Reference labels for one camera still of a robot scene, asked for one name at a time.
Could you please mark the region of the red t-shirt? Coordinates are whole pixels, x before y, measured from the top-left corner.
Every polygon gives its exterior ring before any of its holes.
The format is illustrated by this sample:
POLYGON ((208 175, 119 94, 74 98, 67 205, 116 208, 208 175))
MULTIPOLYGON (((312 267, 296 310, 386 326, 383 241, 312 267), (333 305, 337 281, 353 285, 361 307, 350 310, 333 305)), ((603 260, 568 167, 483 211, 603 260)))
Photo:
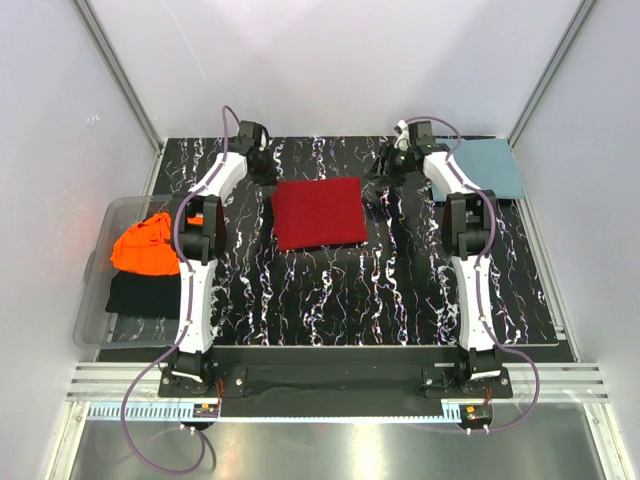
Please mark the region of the red t-shirt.
POLYGON ((281 252, 368 239, 358 177, 281 182, 271 200, 281 252))

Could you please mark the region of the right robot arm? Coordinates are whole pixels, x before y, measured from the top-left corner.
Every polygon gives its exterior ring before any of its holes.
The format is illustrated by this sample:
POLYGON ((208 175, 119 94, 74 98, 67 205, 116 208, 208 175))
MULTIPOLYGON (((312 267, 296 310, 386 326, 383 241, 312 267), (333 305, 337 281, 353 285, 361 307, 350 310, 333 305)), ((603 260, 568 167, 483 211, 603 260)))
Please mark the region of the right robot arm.
POLYGON ((455 151, 462 145, 461 137, 452 147, 438 142, 434 123, 453 127, 432 116, 399 121, 394 127, 396 137, 380 148, 367 177, 391 186, 419 172, 445 195, 441 244, 456 275, 461 323, 458 357, 443 386, 472 397, 498 380, 502 368, 489 289, 496 197, 474 183, 457 163, 455 151))

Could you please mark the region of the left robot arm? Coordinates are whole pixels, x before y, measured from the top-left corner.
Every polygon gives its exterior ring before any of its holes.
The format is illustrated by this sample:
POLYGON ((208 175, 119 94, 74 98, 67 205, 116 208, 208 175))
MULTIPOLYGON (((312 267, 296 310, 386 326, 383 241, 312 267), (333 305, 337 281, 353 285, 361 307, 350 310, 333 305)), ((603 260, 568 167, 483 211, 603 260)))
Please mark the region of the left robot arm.
POLYGON ((212 168, 170 203, 170 242, 180 275, 179 327, 164 371, 167 384, 183 385, 196 396, 215 386, 211 333, 211 289, 226 249, 224 202, 245 177, 260 186, 277 183, 265 126, 243 120, 237 134, 223 140, 212 168))

